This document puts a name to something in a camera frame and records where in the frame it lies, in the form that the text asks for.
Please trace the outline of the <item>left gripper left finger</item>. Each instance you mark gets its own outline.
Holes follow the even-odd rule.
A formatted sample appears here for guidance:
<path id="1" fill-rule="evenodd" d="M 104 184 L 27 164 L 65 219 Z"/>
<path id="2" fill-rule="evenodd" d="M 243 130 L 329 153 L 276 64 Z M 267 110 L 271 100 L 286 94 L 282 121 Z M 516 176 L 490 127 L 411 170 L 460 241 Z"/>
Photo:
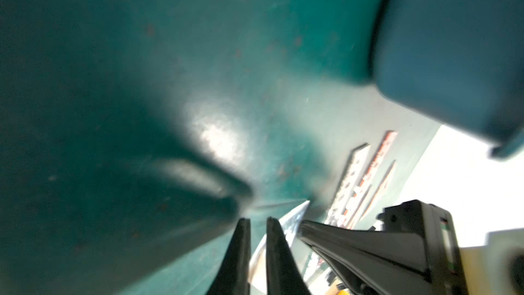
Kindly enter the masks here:
<path id="1" fill-rule="evenodd" d="M 251 260 L 251 221 L 240 219 L 218 270 L 206 295 L 249 295 L 249 262 Z"/>

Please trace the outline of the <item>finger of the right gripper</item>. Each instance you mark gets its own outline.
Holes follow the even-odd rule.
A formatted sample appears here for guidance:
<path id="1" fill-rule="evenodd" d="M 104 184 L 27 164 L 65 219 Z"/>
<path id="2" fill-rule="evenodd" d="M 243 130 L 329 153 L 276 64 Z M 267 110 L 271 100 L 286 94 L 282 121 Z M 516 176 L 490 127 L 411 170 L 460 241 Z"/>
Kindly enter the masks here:
<path id="1" fill-rule="evenodd" d="M 429 294 L 427 262 L 421 256 L 387 253 L 321 253 L 355 294 Z"/>
<path id="2" fill-rule="evenodd" d="M 306 244 L 333 255 L 352 250 L 417 273 L 428 270 L 424 240 L 416 234 L 350 230 L 304 221 L 298 236 Z"/>

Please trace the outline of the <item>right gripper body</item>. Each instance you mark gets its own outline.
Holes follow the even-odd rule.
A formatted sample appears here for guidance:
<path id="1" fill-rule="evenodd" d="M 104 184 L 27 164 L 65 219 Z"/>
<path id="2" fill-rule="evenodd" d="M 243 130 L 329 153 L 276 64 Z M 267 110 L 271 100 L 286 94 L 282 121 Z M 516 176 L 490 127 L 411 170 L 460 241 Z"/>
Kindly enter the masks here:
<path id="1" fill-rule="evenodd" d="M 428 286 L 427 294 L 468 294 L 454 222 L 449 211 L 411 200 L 383 209 L 377 219 L 382 231 L 373 232 L 371 254 L 409 272 L 407 289 L 415 281 Z"/>

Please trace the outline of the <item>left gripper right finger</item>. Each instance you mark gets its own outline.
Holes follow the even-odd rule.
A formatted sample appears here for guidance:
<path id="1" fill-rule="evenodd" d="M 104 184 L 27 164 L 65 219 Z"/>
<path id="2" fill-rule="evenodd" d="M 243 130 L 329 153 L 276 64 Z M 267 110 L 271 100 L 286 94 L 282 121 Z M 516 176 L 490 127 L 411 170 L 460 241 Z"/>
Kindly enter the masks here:
<path id="1" fill-rule="evenodd" d="M 267 219 L 266 278 L 269 295 L 310 294 L 297 269 L 281 224 L 273 217 Z"/>

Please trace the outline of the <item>blue plastic storage box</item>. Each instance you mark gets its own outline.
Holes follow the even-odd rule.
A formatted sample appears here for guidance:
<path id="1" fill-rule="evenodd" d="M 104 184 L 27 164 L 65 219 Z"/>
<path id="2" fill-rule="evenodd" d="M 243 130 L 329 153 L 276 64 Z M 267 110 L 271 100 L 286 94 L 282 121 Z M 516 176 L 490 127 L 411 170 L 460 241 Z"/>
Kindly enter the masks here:
<path id="1" fill-rule="evenodd" d="M 390 100 L 523 151 L 523 0 L 383 0 L 369 69 Z"/>

